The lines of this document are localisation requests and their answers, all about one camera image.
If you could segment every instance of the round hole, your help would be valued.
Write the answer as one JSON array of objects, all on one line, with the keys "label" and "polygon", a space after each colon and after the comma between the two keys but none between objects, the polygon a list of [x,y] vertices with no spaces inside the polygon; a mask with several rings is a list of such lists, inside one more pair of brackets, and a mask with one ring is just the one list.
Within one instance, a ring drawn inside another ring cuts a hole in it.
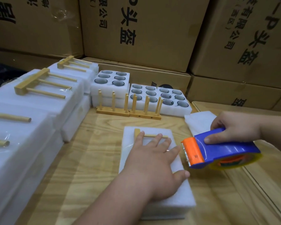
[{"label": "round hole", "polygon": [[149,96],[149,99],[150,99],[150,102],[151,102],[151,103],[157,102],[157,98],[154,97],[154,96]]},{"label": "round hole", "polygon": [[176,94],[176,95],[181,95],[182,92],[178,91],[178,90],[173,90],[173,93]]},{"label": "round hole", "polygon": [[160,91],[163,92],[163,93],[169,93],[169,92],[170,92],[170,91],[167,90],[166,88],[161,88]]},{"label": "round hole", "polygon": [[182,107],[188,107],[188,103],[187,102],[183,102],[183,101],[178,101],[177,102],[178,106],[182,106]]},{"label": "round hole", "polygon": [[102,70],[102,73],[112,74],[112,71],[110,71],[110,70]]},{"label": "round hole", "polygon": [[161,96],[162,98],[165,98],[165,99],[170,99],[170,98],[172,98],[171,95],[166,94],[166,93],[162,93],[160,96]]},{"label": "round hole", "polygon": [[108,74],[100,74],[100,75],[98,75],[98,77],[101,77],[101,78],[109,78],[110,75],[108,75]]},{"label": "round hole", "polygon": [[120,80],[114,80],[112,84],[119,87],[119,86],[123,86],[125,83]]},{"label": "round hole", "polygon": [[137,89],[141,89],[142,88],[141,85],[132,85],[132,87],[137,88]]},{"label": "round hole", "polygon": [[178,100],[185,100],[185,98],[182,95],[175,95],[175,98]]},{"label": "round hole", "polygon": [[137,101],[139,101],[139,100],[141,100],[142,99],[142,97],[140,96],[140,95],[136,95],[136,100]]},{"label": "round hole", "polygon": [[126,78],[123,76],[115,76],[114,77],[116,80],[125,80]]},{"label": "round hole", "polygon": [[147,90],[150,90],[150,91],[154,91],[154,90],[155,90],[155,87],[152,87],[152,86],[146,86],[146,89],[147,89]]},{"label": "round hole", "polygon": [[116,75],[119,75],[119,76],[126,76],[127,73],[125,73],[125,72],[117,72]]},{"label": "round hole", "polygon": [[146,91],[146,94],[154,96],[154,95],[156,95],[156,92],[154,92],[154,91]]},{"label": "round hole", "polygon": [[170,105],[170,106],[174,104],[174,102],[172,100],[169,100],[169,99],[163,100],[162,103],[165,104],[165,105]]},{"label": "round hole", "polygon": [[139,90],[139,89],[132,89],[131,92],[134,93],[134,94],[142,94],[142,93],[143,93],[143,92],[142,92],[141,90]]},{"label": "round hole", "polygon": [[97,78],[97,79],[95,79],[95,82],[96,82],[97,84],[105,84],[105,83],[107,83],[107,81],[108,81],[108,80],[103,79],[103,78]]}]

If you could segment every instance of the forearm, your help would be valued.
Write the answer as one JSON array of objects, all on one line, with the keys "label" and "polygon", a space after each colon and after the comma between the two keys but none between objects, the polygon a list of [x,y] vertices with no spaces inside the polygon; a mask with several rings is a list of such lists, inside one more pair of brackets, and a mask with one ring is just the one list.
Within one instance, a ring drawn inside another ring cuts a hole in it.
[{"label": "forearm", "polygon": [[149,200],[144,181],[123,171],[74,224],[130,225],[140,218]]},{"label": "forearm", "polygon": [[264,116],[260,131],[263,140],[281,151],[281,116]]}]

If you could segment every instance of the wooden base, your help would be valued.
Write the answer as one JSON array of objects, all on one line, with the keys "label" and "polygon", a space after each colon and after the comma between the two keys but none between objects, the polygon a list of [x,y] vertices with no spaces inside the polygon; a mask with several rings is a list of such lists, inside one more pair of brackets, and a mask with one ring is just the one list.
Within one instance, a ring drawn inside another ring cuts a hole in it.
[{"label": "wooden base", "polygon": [[136,110],[135,113],[133,113],[132,110],[129,111],[130,111],[130,117],[161,120],[161,115],[157,115],[155,112],[148,111],[147,114],[145,115],[144,111],[142,110]]},{"label": "wooden base", "polygon": [[97,114],[106,114],[106,115],[117,115],[122,117],[129,117],[129,111],[125,113],[125,110],[122,108],[115,108],[114,111],[112,111],[111,107],[102,106],[102,109],[100,110],[100,106],[97,106]]}]

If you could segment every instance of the person's right hand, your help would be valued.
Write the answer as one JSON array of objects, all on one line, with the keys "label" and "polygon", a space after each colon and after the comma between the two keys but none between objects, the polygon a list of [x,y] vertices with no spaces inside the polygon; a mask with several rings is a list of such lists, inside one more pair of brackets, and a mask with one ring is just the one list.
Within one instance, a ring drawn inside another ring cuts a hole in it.
[{"label": "person's right hand", "polygon": [[206,144],[218,144],[223,142],[249,142],[262,138],[260,124],[262,115],[252,115],[237,112],[222,112],[217,116],[210,130],[225,127],[225,131],[212,134],[204,139]]}]

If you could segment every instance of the finger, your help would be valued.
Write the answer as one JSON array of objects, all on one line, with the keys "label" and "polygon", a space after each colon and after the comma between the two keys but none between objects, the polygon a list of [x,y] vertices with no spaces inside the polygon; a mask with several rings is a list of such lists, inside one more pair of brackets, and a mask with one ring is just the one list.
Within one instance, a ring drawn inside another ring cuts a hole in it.
[{"label": "finger", "polygon": [[169,151],[167,151],[165,153],[165,155],[166,155],[166,157],[168,159],[169,164],[171,164],[174,161],[174,159],[179,154],[180,150],[181,150],[181,147],[180,146],[176,146],[176,147],[172,148],[171,150],[169,150]]},{"label": "finger", "polygon": [[187,178],[189,178],[191,175],[187,170],[179,170],[175,172],[174,174],[174,187],[175,187],[175,193]]},{"label": "finger", "polygon": [[220,127],[225,127],[221,121],[221,115],[217,116],[211,123],[210,130],[217,129]]},{"label": "finger", "polygon": [[219,144],[223,142],[231,142],[233,141],[233,139],[229,131],[230,131],[229,129],[226,129],[223,132],[211,134],[205,137],[204,142],[206,144]]},{"label": "finger", "polygon": [[151,140],[151,141],[147,144],[147,146],[149,146],[149,147],[156,147],[156,146],[158,145],[158,143],[160,142],[161,139],[162,139],[162,134],[159,133],[159,134],[157,134],[156,137],[154,137],[153,140]]},{"label": "finger", "polygon": [[159,152],[166,152],[170,146],[170,144],[172,143],[172,140],[171,138],[167,138],[165,139],[164,142],[162,142],[161,144],[159,144],[157,147],[156,147],[156,151],[159,151]]},{"label": "finger", "polygon": [[135,139],[134,147],[140,147],[143,145],[143,137],[145,136],[145,132],[141,131]]}]

